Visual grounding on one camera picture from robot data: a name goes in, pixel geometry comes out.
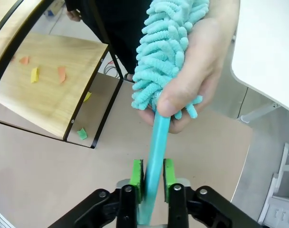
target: gray floor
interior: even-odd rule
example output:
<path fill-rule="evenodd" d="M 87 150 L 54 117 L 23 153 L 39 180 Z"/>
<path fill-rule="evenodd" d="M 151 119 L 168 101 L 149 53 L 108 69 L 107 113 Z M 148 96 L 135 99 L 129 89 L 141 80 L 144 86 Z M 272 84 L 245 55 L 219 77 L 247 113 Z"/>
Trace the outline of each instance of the gray floor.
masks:
<path fill-rule="evenodd" d="M 97 37 L 82 22 L 69 21 L 65 11 L 53 19 L 46 19 L 45 16 L 42 16 L 33 31 L 98 41 Z M 232 43 L 211 109 L 230 118 L 237 118 L 240 108 L 241 114 L 246 114 L 272 101 L 251 89 L 248 89 L 245 96 L 247 87 L 238 83 L 231 75 L 233 48 L 234 44 Z M 103 72 L 103 68 L 109 61 L 111 61 L 111 57 L 108 55 L 100 72 Z M 114 76 L 116 72 L 110 71 L 108 74 Z M 249 126 L 254 129 L 253 142 L 233 203 L 253 219 L 258 219 L 272 174 L 279 170 L 284 142 L 289 143 L 289 112 L 284 108 L 279 108 L 251 122 Z M 279 195 L 289 197 L 289 175 L 284 175 Z"/>

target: bolt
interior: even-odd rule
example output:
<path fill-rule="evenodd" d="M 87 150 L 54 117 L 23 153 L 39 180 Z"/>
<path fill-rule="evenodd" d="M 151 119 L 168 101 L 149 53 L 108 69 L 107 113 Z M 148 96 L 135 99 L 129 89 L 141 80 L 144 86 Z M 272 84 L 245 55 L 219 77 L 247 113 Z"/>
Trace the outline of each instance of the bolt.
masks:
<path fill-rule="evenodd" d="M 202 195 L 205 195 L 205 194 L 207 194 L 208 193 L 208 191 L 206 190 L 206 189 L 201 189 L 200 190 L 200 194 L 202 194 Z"/>
<path fill-rule="evenodd" d="M 180 186 L 180 185 L 175 185 L 174 186 L 174 190 L 175 191 L 179 191 L 179 190 L 181 190 L 182 189 L 182 187 Z"/>
<path fill-rule="evenodd" d="M 131 192 L 131 191 L 132 191 L 132 188 L 131 188 L 130 186 L 127 186 L 127 187 L 125 188 L 125 191 L 126 191 L 126 192 Z"/>
<path fill-rule="evenodd" d="M 106 192 L 105 192 L 105 191 L 102 191 L 101 193 L 99 193 L 99 197 L 100 197 L 100 198 L 106 197 Z"/>

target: white tabletop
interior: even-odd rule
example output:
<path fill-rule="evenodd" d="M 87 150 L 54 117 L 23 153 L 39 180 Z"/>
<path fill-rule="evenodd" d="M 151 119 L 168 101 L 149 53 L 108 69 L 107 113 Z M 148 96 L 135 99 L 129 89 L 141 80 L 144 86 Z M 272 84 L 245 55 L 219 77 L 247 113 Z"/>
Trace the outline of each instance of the white tabletop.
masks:
<path fill-rule="evenodd" d="M 241 0 L 232 72 L 289 110 L 289 0 Z"/>

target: paper scrap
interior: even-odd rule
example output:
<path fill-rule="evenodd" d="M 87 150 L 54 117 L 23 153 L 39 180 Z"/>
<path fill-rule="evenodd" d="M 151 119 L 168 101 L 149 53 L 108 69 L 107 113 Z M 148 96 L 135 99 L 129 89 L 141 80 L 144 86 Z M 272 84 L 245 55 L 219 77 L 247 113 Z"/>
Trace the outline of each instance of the paper scrap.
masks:
<path fill-rule="evenodd" d="M 85 140 L 87 138 L 87 133 L 86 131 L 84 130 L 84 128 L 81 128 L 80 131 L 77 131 L 78 135 L 79 135 L 79 138 L 81 140 Z"/>
<path fill-rule="evenodd" d="M 87 95 L 86 95 L 86 97 L 84 98 L 84 101 L 83 101 L 83 102 L 87 101 L 91 95 L 92 95 L 92 93 L 91 93 L 91 92 L 88 92 Z"/>
<path fill-rule="evenodd" d="M 23 65 L 27 65 L 29 63 L 29 57 L 28 56 L 25 56 L 23 57 L 22 59 L 20 59 L 19 61 L 21 64 Z"/>
<path fill-rule="evenodd" d="M 59 74 L 60 83 L 64 82 L 67 77 L 66 72 L 65 72 L 65 66 L 58 67 L 58 74 Z"/>
<path fill-rule="evenodd" d="M 37 81 L 39 81 L 39 70 L 38 70 L 38 67 L 33 68 L 31 70 L 31 78 L 30 78 L 30 82 L 31 83 L 34 83 L 34 82 L 37 82 Z"/>

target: person's hand in background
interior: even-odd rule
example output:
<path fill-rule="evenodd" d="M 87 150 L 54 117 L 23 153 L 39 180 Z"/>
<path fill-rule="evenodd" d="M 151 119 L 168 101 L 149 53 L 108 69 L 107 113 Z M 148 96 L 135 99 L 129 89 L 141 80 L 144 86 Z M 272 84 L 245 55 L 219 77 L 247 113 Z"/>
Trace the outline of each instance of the person's hand in background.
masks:
<path fill-rule="evenodd" d="M 67 11 L 67 16 L 69 19 L 79 22 L 81 20 L 81 16 L 78 10 Z"/>
<path fill-rule="evenodd" d="M 237 26 L 239 6 L 240 0 L 210 0 L 208 14 L 194 25 L 188 37 L 183 68 L 163 89 L 158 100 L 160 115 L 173 116 L 197 95 L 203 96 L 203 101 L 194 106 L 198 113 L 212 101 Z M 154 112 L 150 108 L 139 110 L 139 114 L 153 125 Z M 183 109 L 180 120 L 172 118 L 170 132 L 181 132 L 190 120 Z"/>

